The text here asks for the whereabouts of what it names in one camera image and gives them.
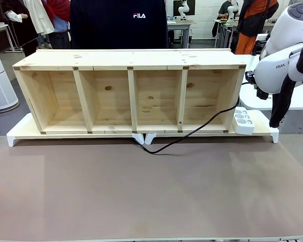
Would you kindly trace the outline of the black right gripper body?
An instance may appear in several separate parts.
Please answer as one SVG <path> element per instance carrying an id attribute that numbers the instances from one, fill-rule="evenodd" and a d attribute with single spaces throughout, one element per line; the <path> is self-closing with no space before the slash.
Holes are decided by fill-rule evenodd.
<path id="1" fill-rule="evenodd" d="M 259 87 L 256 88 L 257 90 L 257 97 L 261 100 L 267 100 L 269 97 L 269 93 L 263 91 L 262 89 L 260 89 Z"/>

